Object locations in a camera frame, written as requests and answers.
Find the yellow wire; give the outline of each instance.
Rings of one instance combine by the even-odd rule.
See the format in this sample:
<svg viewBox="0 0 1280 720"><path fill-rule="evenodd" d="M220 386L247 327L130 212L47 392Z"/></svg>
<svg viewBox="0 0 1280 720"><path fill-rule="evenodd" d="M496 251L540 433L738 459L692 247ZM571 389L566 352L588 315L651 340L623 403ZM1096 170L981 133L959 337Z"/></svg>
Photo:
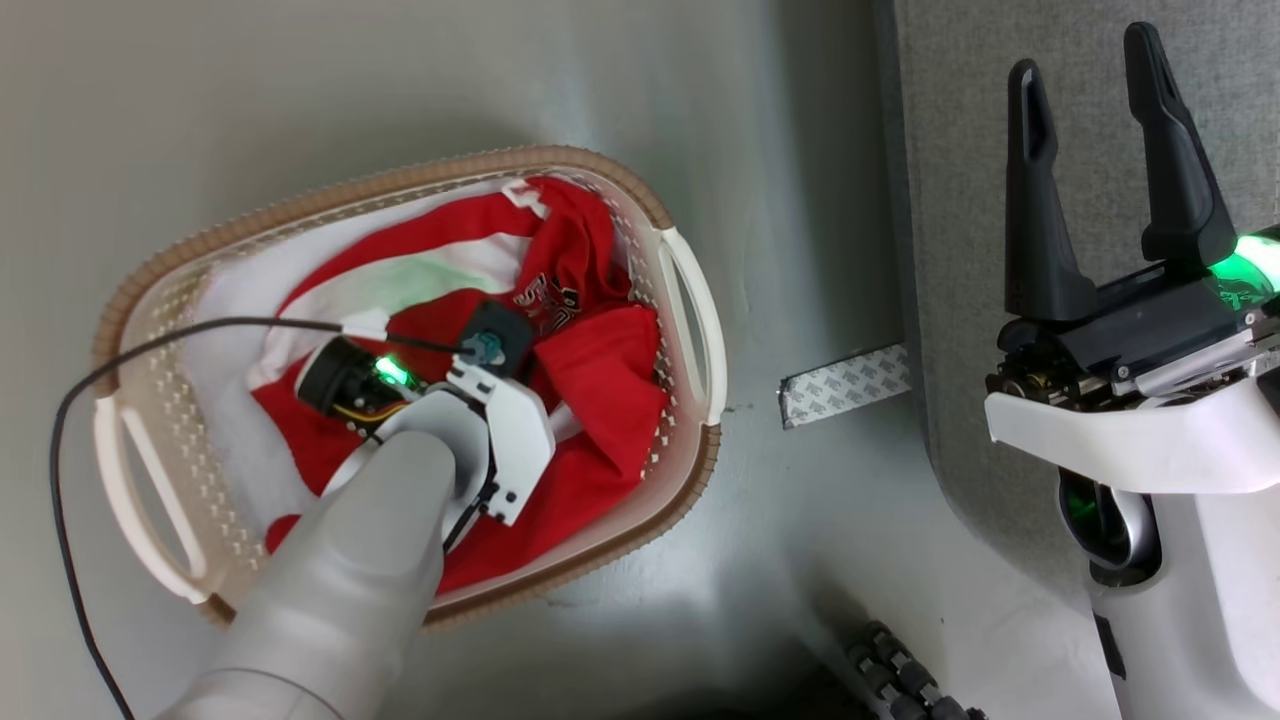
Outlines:
<svg viewBox="0 0 1280 720"><path fill-rule="evenodd" d="M387 418L390 418L392 415L399 413L407 405L408 405L408 402L401 402L398 405L393 405L390 409L384 410L379 415L361 415L360 413L356 413L355 410L348 410L348 409L343 407L342 405L334 405L333 409L337 410L338 413L342 413L343 415L351 418L352 420L360 420L361 423L376 423L379 420L385 420Z"/></svg>

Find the basket handle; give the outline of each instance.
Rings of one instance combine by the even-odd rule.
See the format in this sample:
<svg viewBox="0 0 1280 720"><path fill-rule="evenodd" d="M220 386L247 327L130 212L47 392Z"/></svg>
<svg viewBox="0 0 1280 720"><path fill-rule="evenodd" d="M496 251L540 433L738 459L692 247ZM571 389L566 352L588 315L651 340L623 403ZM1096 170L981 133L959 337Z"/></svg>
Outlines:
<svg viewBox="0 0 1280 720"><path fill-rule="evenodd" d="M718 425L728 396L728 360L724 351L724 333L721 329L719 315L716 313L716 300L712 297L707 277L703 275L703 269L698 265L692 249L675 227L662 231L658 256L662 260L662 274L667 282L667 291L675 300L672 315L676 319L676 332L680 334L684 347L690 347L691 337L689 318L685 315L685 305L681 299L687 299L694 309L698 334L703 341L699 350L704 369L699 369L696 357L686 354L686 370L690 378L696 378L690 384L703 404L705 423ZM673 277L672 269L678 275L678 282Z"/></svg>
<svg viewBox="0 0 1280 720"><path fill-rule="evenodd" d="M173 557L173 553L164 546L151 518L142 506L142 497L129 470L129 460L124 451L124 437L122 425L128 428L142 464L151 475L156 493L164 505L169 521L173 524L187 553L191 568L184 568ZM151 436L137 410L128 406L118 406L115 395L97 400L93 413L93 445L97 450L97 466L102 474L102 486L106 488L106 500L111 505L124 539L129 542L134 555L142 565L160 582L169 592L184 597L195 605L206 602L209 592L201 588L200 578L205 575L207 562L205 552L196 539L195 529L187 518L173 482L160 462Z"/></svg>

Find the basket rim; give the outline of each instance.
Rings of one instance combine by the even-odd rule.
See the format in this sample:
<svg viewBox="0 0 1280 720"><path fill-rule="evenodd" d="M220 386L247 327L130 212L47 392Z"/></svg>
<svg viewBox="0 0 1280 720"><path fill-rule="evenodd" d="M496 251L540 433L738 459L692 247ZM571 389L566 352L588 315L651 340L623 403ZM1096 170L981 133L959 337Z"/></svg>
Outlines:
<svg viewBox="0 0 1280 720"><path fill-rule="evenodd" d="M666 231L675 227L671 214L639 176L616 160L580 147L559 145L515 147L389 170L269 205L236 220L196 233L155 254L120 283L114 296L108 301L93 340L93 366L101 366L120 352L125 324L142 297L165 275L192 260L264 232L346 205L415 187L500 173L531 173L540 169L580 169L596 174L630 195L655 229ZM114 395L119 387L119 375L116 372L111 372L95 383L93 389L96 396L101 398ZM457 626L481 615L545 594L657 539L675 527L703 495L716 468L719 443L719 425L704 424L689 477L671 501L640 524L525 578L451 602L444 607L433 609L424 623L426 630L434 632ZM196 607L209 621L220 628L228 628L236 618L236 609L216 592L211 593L207 601L197 603Z"/></svg>
<svg viewBox="0 0 1280 720"><path fill-rule="evenodd" d="M664 231L675 225L658 196L639 176L616 160L580 147L564 145L513 147L388 170L268 205L156 252L125 278L106 302L93 337L92 366L100 368L120 354L125 324L142 297L165 275L192 260L353 202L477 176L535 172L544 168L576 168L600 176L627 192L640 205L654 228ZM97 397L108 397L119 387L119 373L113 370L93 383L93 392Z"/></svg>

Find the red clothing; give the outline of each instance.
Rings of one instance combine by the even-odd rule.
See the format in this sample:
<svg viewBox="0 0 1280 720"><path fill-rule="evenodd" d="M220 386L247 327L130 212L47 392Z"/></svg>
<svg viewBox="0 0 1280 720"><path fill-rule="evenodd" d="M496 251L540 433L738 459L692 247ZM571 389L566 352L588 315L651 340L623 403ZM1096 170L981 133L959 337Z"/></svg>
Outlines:
<svg viewBox="0 0 1280 720"><path fill-rule="evenodd" d="M582 433L556 448L513 527L476 523L449 553L439 592L516 570L608 512L639 483L667 405L653 382L657 315L627 302L631 283L612 261L608 208L563 181L530 178L527 186L517 193L536 195L529 206L492 193L369 234L294 288L279 313L340 322L378 309L390 315L389 332L454 343L480 301L494 299L522 311L541 336L524 380L548 411L563 401ZM316 495L361 443L342 420L293 395L302 359L325 340L273 329L253 389ZM394 354L428 382L444 379L451 363L443 354L358 342ZM269 550L294 520L271 525Z"/></svg>

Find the grey carpet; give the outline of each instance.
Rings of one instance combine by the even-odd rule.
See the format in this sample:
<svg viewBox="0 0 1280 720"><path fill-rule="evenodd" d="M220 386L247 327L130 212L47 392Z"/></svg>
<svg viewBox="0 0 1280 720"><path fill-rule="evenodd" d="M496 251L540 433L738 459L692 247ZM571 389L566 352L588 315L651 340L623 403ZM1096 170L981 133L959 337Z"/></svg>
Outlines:
<svg viewBox="0 0 1280 720"><path fill-rule="evenodd" d="M982 539L1083 605L1083 560L1055 512L1052 469L992 446L982 411L983 377L1000 360L995 340L1007 319L1009 69L1024 56L1039 63L1060 138L1055 170L1066 222L1082 270L1101 283L1143 265L1138 238L1148 219L1142 135L1126 101L1125 27L1143 19L1160 29L1245 232L1280 222L1280 4L897 0L890 19L906 176L895 215L909 205L909 227L900 223L897 234L914 265L906 284L914 283L919 332L908 334L919 346L929 455L952 507ZM884 22L881 32L883 45ZM882 46L882 58L892 55ZM890 168L893 179L892 158Z"/></svg>

